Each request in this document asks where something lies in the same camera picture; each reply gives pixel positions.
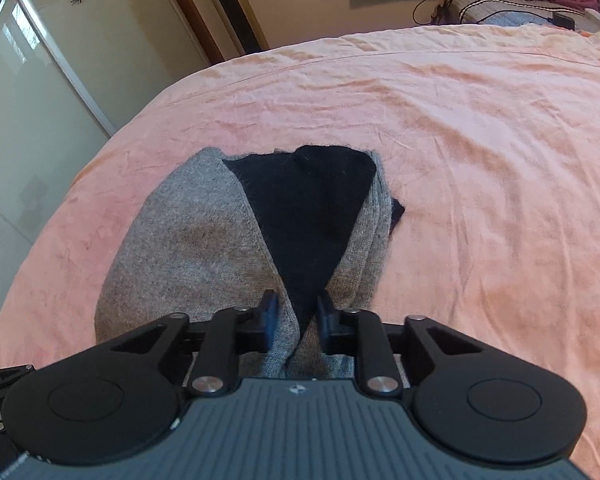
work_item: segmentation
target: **bed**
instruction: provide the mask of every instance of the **bed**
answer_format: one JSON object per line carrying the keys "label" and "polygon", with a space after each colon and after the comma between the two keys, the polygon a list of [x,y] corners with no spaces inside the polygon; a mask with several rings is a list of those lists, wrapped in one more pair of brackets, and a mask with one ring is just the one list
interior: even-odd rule
{"label": "bed", "polygon": [[545,0],[448,0],[447,23],[483,23],[517,27],[525,23],[547,25],[546,18],[560,12],[573,18],[577,32],[598,32],[600,26],[584,12]]}
{"label": "bed", "polygon": [[406,208],[373,309],[421,313],[584,395],[572,459],[600,479],[600,38],[420,27],[246,56],[158,95],[77,175],[0,313],[0,367],[95,342],[107,271],[145,198],[205,146],[375,150]]}

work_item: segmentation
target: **black vertical panel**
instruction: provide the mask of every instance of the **black vertical panel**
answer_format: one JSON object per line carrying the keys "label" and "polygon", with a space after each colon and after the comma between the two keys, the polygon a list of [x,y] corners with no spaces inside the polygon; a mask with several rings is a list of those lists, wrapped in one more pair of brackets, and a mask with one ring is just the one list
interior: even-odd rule
{"label": "black vertical panel", "polygon": [[262,52],[258,39],[238,0],[219,0],[246,54]]}

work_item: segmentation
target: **beige wall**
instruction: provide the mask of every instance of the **beige wall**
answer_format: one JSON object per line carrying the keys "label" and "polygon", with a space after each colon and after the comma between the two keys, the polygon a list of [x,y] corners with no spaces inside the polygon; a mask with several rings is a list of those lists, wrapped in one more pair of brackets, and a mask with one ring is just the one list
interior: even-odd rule
{"label": "beige wall", "polygon": [[[194,0],[223,53],[230,51],[226,33],[211,0]],[[414,6],[420,0],[249,0],[271,48],[318,38],[413,27]],[[417,20],[428,22],[435,0],[418,9]]]}

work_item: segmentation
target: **gray knit fabric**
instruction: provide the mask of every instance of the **gray knit fabric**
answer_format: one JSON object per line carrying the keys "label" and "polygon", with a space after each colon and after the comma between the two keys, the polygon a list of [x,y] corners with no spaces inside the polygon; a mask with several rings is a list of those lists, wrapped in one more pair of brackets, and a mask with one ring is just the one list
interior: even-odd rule
{"label": "gray knit fabric", "polygon": [[[368,308],[382,270],[391,197],[378,171],[347,251],[328,285],[339,308]],[[228,157],[215,148],[192,156],[149,195],[118,250],[96,306],[98,342],[170,312],[208,320],[222,308],[257,306],[267,288],[280,295],[273,349],[248,354],[240,373],[342,377],[352,359],[320,354],[315,323],[299,344],[298,321]]]}

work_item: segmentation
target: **bedspread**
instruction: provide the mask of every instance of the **bedspread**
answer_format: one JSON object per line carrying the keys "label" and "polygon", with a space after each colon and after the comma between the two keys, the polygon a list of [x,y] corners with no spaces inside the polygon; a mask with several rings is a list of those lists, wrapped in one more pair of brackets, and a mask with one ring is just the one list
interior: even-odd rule
{"label": "bedspread", "polygon": [[245,56],[167,88],[76,177],[0,313],[0,367],[94,344],[96,301],[147,195],[205,146],[382,156],[406,208],[373,307],[421,313],[584,395],[572,456],[600,479],[600,40],[421,27]]}

